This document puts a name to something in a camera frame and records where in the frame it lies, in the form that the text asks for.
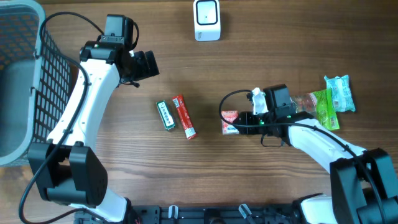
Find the red small box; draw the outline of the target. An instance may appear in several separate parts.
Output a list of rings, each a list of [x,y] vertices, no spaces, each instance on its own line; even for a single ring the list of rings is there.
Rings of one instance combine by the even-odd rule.
[[[227,120],[227,123],[224,120],[222,121],[222,134],[231,135],[231,134],[239,134],[239,130],[236,129],[231,123],[238,117],[237,111],[222,111],[222,117]]]

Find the green snack bag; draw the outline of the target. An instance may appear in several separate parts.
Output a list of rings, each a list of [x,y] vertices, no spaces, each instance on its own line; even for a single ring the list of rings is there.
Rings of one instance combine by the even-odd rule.
[[[291,97],[291,100],[295,105],[297,113],[302,111],[310,113],[323,127],[330,131],[340,128],[338,118],[333,107],[330,89],[295,95]]]

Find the dark green gum pack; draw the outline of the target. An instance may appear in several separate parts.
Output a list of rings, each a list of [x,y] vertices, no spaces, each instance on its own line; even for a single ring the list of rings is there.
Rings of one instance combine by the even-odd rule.
[[[164,100],[158,101],[156,103],[156,107],[160,114],[164,128],[167,131],[173,129],[175,127],[175,121],[174,121],[174,118],[169,110],[169,107],[167,106],[167,103]]]

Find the red long stick packet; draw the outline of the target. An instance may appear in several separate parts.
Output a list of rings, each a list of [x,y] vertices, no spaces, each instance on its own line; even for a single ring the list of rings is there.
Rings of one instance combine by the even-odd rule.
[[[177,113],[180,117],[186,138],[188,140],[193,139],[194,137],[197,136],[197,133],[193,127],[183,96],[182,95],[174,96],[172,98],[172,101],[177,109]]]

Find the teal white snack packet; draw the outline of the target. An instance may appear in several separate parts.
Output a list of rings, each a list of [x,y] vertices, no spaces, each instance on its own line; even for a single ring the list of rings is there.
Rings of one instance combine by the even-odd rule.
[[[331,90],[331,99],[335,111],[341,113],[346,111],[355,112],[356,108],[349,86],[349,75],[336,76],[335,78],[324,76],[324,80],[326,88]]]

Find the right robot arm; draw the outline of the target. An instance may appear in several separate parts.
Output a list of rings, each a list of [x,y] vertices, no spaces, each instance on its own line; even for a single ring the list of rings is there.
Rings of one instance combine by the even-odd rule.
[[[240,113],[235,121],[241,133],[280,138],[330,175],[331,196],[311,196],[299,203],[305,222],[397,223],[397,176],[385,150],[355,146],[310,113],[296,112],[285,85],[245,92],[253,111]]]

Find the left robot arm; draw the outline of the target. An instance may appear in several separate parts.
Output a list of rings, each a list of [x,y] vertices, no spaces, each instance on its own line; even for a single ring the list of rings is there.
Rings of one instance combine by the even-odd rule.
[[[153,52],[136,51],[137,24],[110,14],[95,41],[87,42],[75,62],[78,78],[67,106],[44,143],[28,150],[42,200],[70,207],[103,223],[140,223],[131,201],[108,187],[108,174],[95,154],[96,137],[113,91],[139,86],[159,74]]]

